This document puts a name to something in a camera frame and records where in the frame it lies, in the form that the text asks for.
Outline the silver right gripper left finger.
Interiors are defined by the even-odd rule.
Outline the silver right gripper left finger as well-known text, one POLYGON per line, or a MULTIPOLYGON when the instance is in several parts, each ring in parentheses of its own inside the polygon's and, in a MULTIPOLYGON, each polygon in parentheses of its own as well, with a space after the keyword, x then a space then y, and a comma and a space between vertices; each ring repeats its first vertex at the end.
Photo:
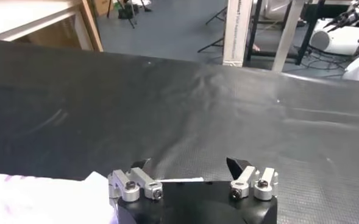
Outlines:
POLYGON ((109 173, 108 197, 111 200, 122 199, 123 201, 137 201, 144 197, 152 201, 159 201, 163 198, 163 184, 150 177, 144 168, 151 159, 144 159, 134 162, 127 172, 121 169, 109 173))

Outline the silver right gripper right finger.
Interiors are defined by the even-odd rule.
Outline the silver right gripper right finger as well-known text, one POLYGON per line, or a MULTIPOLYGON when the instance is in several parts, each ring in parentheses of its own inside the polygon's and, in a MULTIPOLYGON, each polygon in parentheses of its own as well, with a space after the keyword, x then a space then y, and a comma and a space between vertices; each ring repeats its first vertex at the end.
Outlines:
POLYGON ((260 201, 277 198, 279 173, 274 168, 266 167, 261 172, 249 161, 229 157, 226 164, 233 178, 230 182, 230 197, 233 200, 247 198, 250 193, 260 201))

